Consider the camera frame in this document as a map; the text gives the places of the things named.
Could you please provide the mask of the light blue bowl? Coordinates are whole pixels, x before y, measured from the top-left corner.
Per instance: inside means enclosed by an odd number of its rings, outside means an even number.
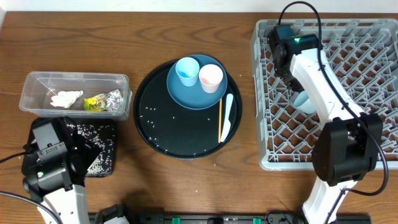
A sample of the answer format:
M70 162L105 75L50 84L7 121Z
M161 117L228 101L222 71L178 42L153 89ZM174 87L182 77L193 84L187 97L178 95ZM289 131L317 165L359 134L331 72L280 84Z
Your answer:
M293 107L305 114L312 114L316 112L316 109L310 101L306 91L302 91L298 94L293 103Z

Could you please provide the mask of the pink cup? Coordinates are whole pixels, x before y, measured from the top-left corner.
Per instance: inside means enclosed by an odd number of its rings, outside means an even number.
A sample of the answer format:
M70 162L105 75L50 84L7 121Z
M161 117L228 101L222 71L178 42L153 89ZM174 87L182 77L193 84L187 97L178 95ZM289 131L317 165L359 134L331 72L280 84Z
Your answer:
M223 71L217 65L208 64L200 69L199 79L204 92L214 93L223 79Z

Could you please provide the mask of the light blue cup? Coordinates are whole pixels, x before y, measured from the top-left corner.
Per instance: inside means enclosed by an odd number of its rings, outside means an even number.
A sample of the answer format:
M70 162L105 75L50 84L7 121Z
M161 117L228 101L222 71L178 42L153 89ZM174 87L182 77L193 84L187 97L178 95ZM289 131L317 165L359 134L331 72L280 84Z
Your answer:
M191 57L181 58L175 67L175 71L184 86L191 87L198 80L200 70L199 63Z

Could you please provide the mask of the dark blue plate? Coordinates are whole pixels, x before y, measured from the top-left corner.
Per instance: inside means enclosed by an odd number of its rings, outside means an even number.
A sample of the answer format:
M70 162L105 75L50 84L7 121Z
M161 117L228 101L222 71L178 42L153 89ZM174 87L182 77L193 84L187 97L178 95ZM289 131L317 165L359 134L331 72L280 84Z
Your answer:
M228 77L226 71L220 62L210 56L193 54L189 57L194 58L200 68L207 64L215 64L220 67L223 71L223 79L220 86L214 93L207 93L201 87L200 81L198 80L193 86L185 86L179 79L176 71L177 63L172 65L167 75L167 89L172 99L181 105L182 107L191 110L203 110L207 109L220 101L223 95L226 93L228 87Z

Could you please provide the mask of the yellow snack wrapper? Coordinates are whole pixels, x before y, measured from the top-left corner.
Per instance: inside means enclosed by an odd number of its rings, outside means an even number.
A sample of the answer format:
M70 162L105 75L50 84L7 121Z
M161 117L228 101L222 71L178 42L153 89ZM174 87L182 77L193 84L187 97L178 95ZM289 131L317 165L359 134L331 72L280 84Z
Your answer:
M122 108L123 96L120 90L113 90L109 93L101 93L83 100L86 111L110 111L116 112Z

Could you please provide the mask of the white tissue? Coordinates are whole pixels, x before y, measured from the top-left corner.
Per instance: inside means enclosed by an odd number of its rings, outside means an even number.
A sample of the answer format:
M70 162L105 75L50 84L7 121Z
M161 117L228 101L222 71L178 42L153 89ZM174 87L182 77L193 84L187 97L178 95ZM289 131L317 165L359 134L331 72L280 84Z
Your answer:
M69 108L76 100L84 94L80 91L60 91L57 95L51 97L50 104L54 107Z

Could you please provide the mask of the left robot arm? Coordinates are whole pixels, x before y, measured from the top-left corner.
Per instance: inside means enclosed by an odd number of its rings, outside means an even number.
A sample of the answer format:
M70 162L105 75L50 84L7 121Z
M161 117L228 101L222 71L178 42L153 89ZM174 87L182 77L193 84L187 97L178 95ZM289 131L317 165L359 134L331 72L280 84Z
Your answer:
M29 131L23 186L46 223L89 223L85 176L101 149L68 129L68 117L37 118Z

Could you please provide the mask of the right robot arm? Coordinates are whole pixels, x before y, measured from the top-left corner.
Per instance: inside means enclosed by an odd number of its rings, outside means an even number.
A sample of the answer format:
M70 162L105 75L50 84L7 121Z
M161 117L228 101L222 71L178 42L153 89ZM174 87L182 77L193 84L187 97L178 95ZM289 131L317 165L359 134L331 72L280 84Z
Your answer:
M277 26L267 39L275 71L293 91L305 92L315 108L321 133L312 149L317 179L302 206L307 223L333 223L346 194L385 159L382 119L367 114L347 94L328 65L319 35L295 35Z

